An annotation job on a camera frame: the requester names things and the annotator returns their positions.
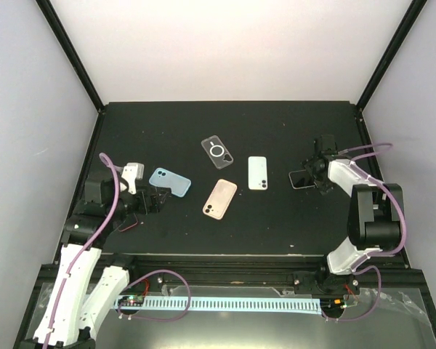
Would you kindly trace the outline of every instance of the white phone case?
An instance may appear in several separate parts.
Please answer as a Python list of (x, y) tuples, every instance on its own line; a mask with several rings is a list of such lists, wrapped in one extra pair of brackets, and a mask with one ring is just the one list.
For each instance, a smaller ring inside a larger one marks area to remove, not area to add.
[(264, 156), (249, 156), (249, 189), (268, 189), (267, 158)]

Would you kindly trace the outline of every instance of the light blue phone case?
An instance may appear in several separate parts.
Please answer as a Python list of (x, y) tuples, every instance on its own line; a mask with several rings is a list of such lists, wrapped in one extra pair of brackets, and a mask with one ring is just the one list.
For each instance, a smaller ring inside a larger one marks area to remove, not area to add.
[(171, 193), (182, 198), (189, 190), (191, 181), (167, 169), (157, 168), (148, 182), (156, 187), (171, 188)]

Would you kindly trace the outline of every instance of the black frame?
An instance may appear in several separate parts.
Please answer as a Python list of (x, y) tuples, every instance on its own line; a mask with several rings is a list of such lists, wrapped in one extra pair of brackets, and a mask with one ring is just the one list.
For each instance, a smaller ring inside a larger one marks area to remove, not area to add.
[[(158, 256), (139, 256), (135, 257), (135, 270), (140, 274), (148, 273), (164, 267), (167, 263), (168, 269), (174, 270), (183, 275), (194, 285), (207, 286), (229, 286), (230, 281), (240, 280), (245, 284), (243, 286), (262, 285), (275, 287), (276, 289), (290, 288), (294, 286), (294, 272), (298, 270), (315, 270), (319, 258), (308, 257), (304, 262), (294, 262), (292, 259), (285, 257), (207, 257), (204, 262), (200, 257), (161, 257)], [(110, 256), (101, 256), (92, 274), (91, 283), (97, 283), (100, 279), (103, 268), (110, 264)], [(384, 287), (389, 288), (414, 288), (419, 289), (423, 298), (429, 320), (432, 324), (433, 333), (436, 338), (436, 308), (432, 301), (427, 282), (421, 270), (410, 269), (404, 266), (401, 261), (392, 262), (372, 260), (371, 264), (379, 266), (381, 269), (381, 278)], [(25, 339), (29, 324), (36, 307), (39, 293), (44, 283), (52, 283), (58, 272), (58, 265), (42, 265), (33, 288), (31, 298), (26, 308), (23, 322), (21, 323), (14, 348), (19, 348), (21, 340)], [(362, 287), (377, 287), (375, 273), (365, 273), (358, 276), (358, 281)], [(164, 279), (163, 282), (175, 285), (178, 281)], [(161, 285), (152, 281), (151, 289)]]
[[(89, 171), (90, 159), (94, 153), (95, 145), (97, 144), (100, 130), (105, 118), (105, 106), (101, 101), (97, 90), (95, 89), (83, 63), (79, 59), (76, 49), (71, 44), (71, 41), (60, 22), (55, 9), (50, 0), (36, 0), (45, 18), (47, 19), (50, 28), (57, 37), (63, 51), (74, 67), (81, 83), (90, 96), (95, 108), (98, 111), (97, 123), (95, 124), (89, 148), (86, 152), (84, 164), (81, 169), (81, 174), (78, 179), (77, 187), (70, 205), (68, 216), (73, 211), (74, 205), (78, 198), (81, 197), (83, 183)], [(366, 88), (364, 89), (358, 103), (353, 106), (355, 120), (358, 126), (360, 138), (364, 145), (371, 144), (371, 139), (366, 128), (363, 118), (363, 110), (367, 106), (376, 88), (385, 72), (387, 71), (394, 56), (397, 54), (401, 44), (405, 40), (408, 32), (415, 23), (427, 0), (413, 0), (400, 22), (394, 36), (392, 37), (388, 47), (381, 57), (373, 75), (371, 76)], [(371, 169), (371, 174), (379, 179), (382, 179), (378, 161), (375, 157), (368, 158), (368, 164)], [(55, 255), (53, 265), (42, 265), (36, 284), (31, 293), (31, 298), (26, 308), (23, 322), (17, 334), (17, 339), (14, 348), (17, 348), (19, 342), (25, 339), (25, 333), (28, 330), (29, 323), (33, 314), (33, 309), (36, 306), (37, 299), (43, 283), (52, 282), (56, 278), (58, 265), (58, 253)], [(293, 285), (294, 271), (297, 270), (315, 270), (320, 262), (319, 257), (295, 257), (288, 259), (287, 257), (191, 257), (191, 256), (139, 256), (135, 257), (136, 270), (140, 273), (147, 273), (159, 268), (175, 270), (187, 279), (192, 281), (192, 284), (208, 284), (220, 285), (229, 284), (229, 280), (243, 279), (248, 285), (261, 285), (262, 281), (267, 282), (267, 286), (281, 287)], [(91, 282), (97, 282), (102, 275), (103, 268), (109, 263), (109, 257), (103, 255), (92, 274)], [(418, 288), (421, 292), (429, 319), (432, 323), (433, 332), (436, 337), (436, 309), (432, 301), (429, 289), (421, 270), (410, 269), (405, 250), (396, 257), (388, 258), (385, 262), (382, 258), (372, 258), (371, 264), (379, 266), (385, 287), (397, 288)], [(209, 268), (213, 268), (213, 273), (207, 273)], [(376, 287), (377, 280), (375, 273), (366, 273), (359, 277), (359, 281), (363, 286)]]

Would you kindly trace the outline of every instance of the black table surface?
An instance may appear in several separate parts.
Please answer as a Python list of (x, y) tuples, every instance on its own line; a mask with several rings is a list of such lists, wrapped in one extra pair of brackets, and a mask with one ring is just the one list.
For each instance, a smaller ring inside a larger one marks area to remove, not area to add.
[[(90, 170), (102, 169), (98, 153), (113, 162), (145, 165), (144, 183), (163, 167), (192, 181), (184, 198), (172, 196), (158, 214), (138, 215), (139, 225), (111, 233), (104, 252), (132, 254), (327, 254), (347, 236), (349, 196), (294, 190), (288, 173), (313, 154), (321, 134), (339, 149), (361, 145), (348, 102), (110, 103)], [(201, 141), (217, 135), (234, 158), (217, 169)], [(267, 158), (268, 189), (249, 190), (249, 156)], [(222, 220), (202, 213), (219, 179), (238, 186)]]

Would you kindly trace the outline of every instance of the purple cable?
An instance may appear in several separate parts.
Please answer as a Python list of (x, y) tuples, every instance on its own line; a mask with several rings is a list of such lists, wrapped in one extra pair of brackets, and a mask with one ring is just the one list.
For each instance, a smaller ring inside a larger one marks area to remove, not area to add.
[(359, 155), (359, 156), (352, 158), (352, 161), (357, 161), (360, 159), (369, 158), (370, 156), (382, 154), (382, 153), (390, 150), (393, 147), (393, 144), (388, 143), (388, 142), (384, 142), (384, 143), (374, 143), (374, 144), (369, 144), (369, 145), (362, 145), (360, 147), (348, 148), (348, 149), (344, 149), (343, 151), (339, 151), (339, 155), (347, 154), (347, 153), (350, 153), (351, 151), (360, 151), (362, 149), (368, 149), (368, 148), (374, 148), (374, 147), (384, 147), (384, 146), (387, 146), (387, 148), (382, 149), (380, 151), (374, 151), (373, 153), (365, 153), (365, 154), (362, 154), (362, 155)]
[[(85, 245), (82, 246), (81, 250), (77, 253), (77, 255), (73, 258), (73, 260), (71, 261), (70, 265), (68, 266), (68, 269), (66, 270), (67, 274), (70, 274), (71, 269), (73, 269), (73, 266), (76, 264), (78, 258), (81, 256), (81, 254), (86, 251), (90, 245), (92, 245), (92, 243), (94, 242), (94, 240), (103, 232), (103, 230), (105, 229), (105, 227), (107, 226), (108, 222), (110, 222), (111, 217), (113, 216), (113, 214), (115, 213), (116, 210), (116, 204), (118, 203), (118, 197), (119, 197), (119, 180), (118, 180), (118, 175), (116, 174), (116, 167), (115, 165), (113, 165), (113, 162), (111, 161), (111, 159), (108, 157), (107, 154), (105, 153), (100, 153), (99, 154), (100, 160), (102, 161), (102, 163), (104, 163), (110, 170), (111, 170), (111, 174), (113, 175), (113, 180), (115, 181), (115, 196), (113, 198), (113, 203), (111, 205), (110, 211), (107, 214), (107, 217), (105, 218), (105, 220), (103, 221), (103, 223), (101, 224), (101, 226), (95, 231), (94, 235), (91, 236), (91, 238), (89, 240), (87, 240), (87, 242), (85, 243)], [(53, 324), (55, 323), (55, 316), (57, 314), (57, 309), (58, 309), (58, 304), (60, 303), (60, 298), (61, 295), (63, 293), (63, 289), (65, 288), (66, 285), (66, 278), (64, 278), (61, 281), (61, 285), (60, 285), (60, 289), (58, 289), (58, 293), (57, 296), (55, 298), (55, 303), (53, 305), (53, 309), (52, 309), (52, 313), (50, 314), (50, 321), (49, 321), (49, 329), (51, 329), (53, 327)], [(49, 332), (46, 336), (45, 336), (45, 341), (44, 341), (44, 345), (42, 346), (42, 349), (47, 349), (48, 345), (49, 345), (49, 341), (50, 341), (50, 335), (52, 333)]]
[(326, 320), (335, 320), (336, 322), (353, 322), (353, 321), (362, 320), (363, 318), (366, 318), (368, 315), (373, 313), (373, 311), (378, 306), (379, 300), (381, 298), (382, 283), (381, 283), (381, 274), (379, 272), (379, 269), (377, 267), (375, 267), (374, 265), (370, 265), (370, 266), (366, 267), (365, 269), (362, 269), (361, 271), (357, 271), (353, 274), (354, 275), (361, 275), (361, 274), (366, 273), (367, 271), (369, 271), (371, 269), (375, 270), (376, 274), (378, 276), (378, 294), (376, 296), (375, 303), (373, 303), (373, 305), (371, 306), (371, 308), (367, 312), (365, 312), (364, 314), (357, 316), (355, 318), (330, 318), (324, 313), (324, 311), (321, 311), (322, 317), (324, 317)]
[[(130, 283), (128, 286), (126, 286), (126, 288), (123, 291), (126, 291), (127, 289), (130, 289), (134, 285), (137, 285), (139, 282), (144, 281), (145, 279), (150, 278), (152, 275), (159, 274), (159, 273), (167, 273), (167, 274), (171, 274), (173, 276), (176, 276), (179, 280), (182, 281), (184, 286), (186, 286), (186, 290), (187, 290), (187, 304), (186, 304), (186, 308), (178, 316), (175, 316), (173, 318), (151, 318), (149, 316), (130, 316), (131, 318), (137, 318), (137, 319), (140, 319), (140, 320), (158, 321), (158, 322), (172, 322), (172, 321), (176, 321), (176, 320), (179, 320), (179, 319), (183, 318), (187, 314), (187, 311), (189, 310), (189, 307), (190, 307), (190, 301), (191, 301), (191, 294), (190, 294), (189, 284), (187, 283), (187, 281), (180, 274), (175, 273), (172, 270), (160, 269), (160, 270), (152, 271), (149, 274), (145, 274), (142, 278), (139, 278), (136, 281)], [(118, 314), (120, 316), (122, 316), (121, 305), (118, 306)]]
[(403, 249), (403, 247), (405, 246), (405, 240), (407, 239), (407, 225), (405, 223), (405, 215), (402, 212), (402, 209), (400, 208), (399, 203), (397, 202), (395, 197), (391, 194), (391, 192), (384, 186), (384, 184), (380, 180), (377, 180), (375, 177), (372, 177), (368, 173), (363, 171), (359, 166), (357, 166), (357, 164), (355, 162), (351, 161), (349, 166), (363, 179), (369, 180), (374, 185), (376, 185), (379, 189), (381, 189), (386, 194), (387, 198), (391, 201), (391, 204), (394, 206), (395, 210), (397, 211), (397, 214), (399, 215), (400, 231), (402, 232), (402, 234), (401, 234), (398, 246), (391, 251), (373, 252), (371, 254), (371, 256), (392, 256), (392, 255), (400, 252)]

